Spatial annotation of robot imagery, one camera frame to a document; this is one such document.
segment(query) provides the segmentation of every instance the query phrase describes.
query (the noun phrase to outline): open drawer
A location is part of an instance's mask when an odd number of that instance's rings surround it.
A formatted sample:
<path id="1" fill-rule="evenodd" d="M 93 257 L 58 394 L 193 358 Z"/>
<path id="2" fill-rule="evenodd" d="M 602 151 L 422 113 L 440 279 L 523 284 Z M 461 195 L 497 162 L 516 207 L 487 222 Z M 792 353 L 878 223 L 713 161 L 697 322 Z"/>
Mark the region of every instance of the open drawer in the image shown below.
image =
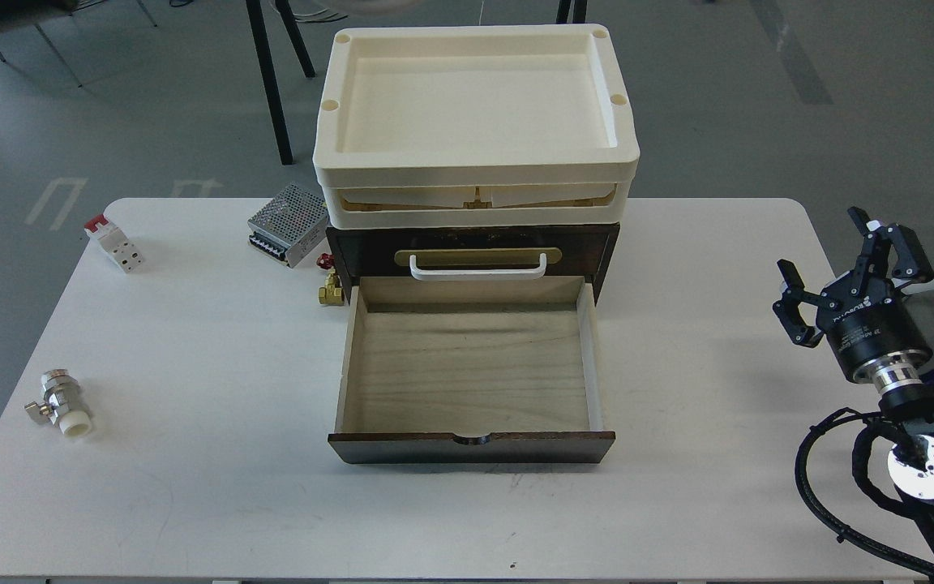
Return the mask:
<path id="1" fill-rule="evenodd" d="M 345 462 L 600 462 L 593 285 L 361 277 L 337 421 Z"/>

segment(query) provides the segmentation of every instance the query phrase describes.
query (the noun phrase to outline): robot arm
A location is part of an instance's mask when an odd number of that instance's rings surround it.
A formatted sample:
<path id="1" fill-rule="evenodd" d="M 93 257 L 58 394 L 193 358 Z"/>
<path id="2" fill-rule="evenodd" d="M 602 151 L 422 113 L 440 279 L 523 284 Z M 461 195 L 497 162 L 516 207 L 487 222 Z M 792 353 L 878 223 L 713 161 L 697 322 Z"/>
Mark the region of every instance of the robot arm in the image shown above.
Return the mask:
<path id="1" fill-rule="evenodd" d="M 880 413 L 852 413 L 842 418 L 846 410 L 840 410 L 814 426 L 800 448 L 796 479 L 809 508 L 837 531 L 840 541 L 848 539 L 880 557 L 919 569 L 934 580 L 931 563 L 875 543 L 838 522 L 816 501 L 804 480 L 805 458 L 816 438 L 841 423 L 863 421 L 866 428 L 853 448 L 857 485 L 883 509 L 915 521 L 934 551 L 934 370 L 919 374 L 932 349 L 903 306 L 905 295 L 901 292 L 912 282 L 930 281 L 934 272 L 913 230 L 897 223 L 871 221 L 856 207 L 849 209 L 849 215 L 863 237 L 863 249 L 853 269 L 828 282 L 818 295 L 805 290 L 794 264 L 779 261 L 782 296 L 773 311 L 796 345 L 815 347 L 827 337 L 846 379 L 853 384 L 875 385 Z M 896 252 L 897 261 L 889 268 L 891 251 Z M 816 307 L 815 325 L 803 320 L 801 303 Z M 871 444 L 879 437 L 894 443 L 887 466 L 900 495 L 898 500 L 883 494 L 867 477 Z"/>

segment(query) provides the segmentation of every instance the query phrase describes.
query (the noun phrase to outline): drawer handle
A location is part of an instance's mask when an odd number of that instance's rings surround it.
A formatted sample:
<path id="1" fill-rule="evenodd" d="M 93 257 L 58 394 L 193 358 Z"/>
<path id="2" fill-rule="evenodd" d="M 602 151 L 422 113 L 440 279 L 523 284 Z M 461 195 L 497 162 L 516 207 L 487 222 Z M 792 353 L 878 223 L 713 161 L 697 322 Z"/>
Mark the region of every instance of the drawer handle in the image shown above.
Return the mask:
<path id="1" fill-rule="evenodd" d="M 538 266 L 534 268 L 509 270 L 422 270 L 416 265 L 416 254 L 412 254 L 409 273 L 419 281 L 538 280 L 546 274 L 546 254 L 538 255 Z"/>

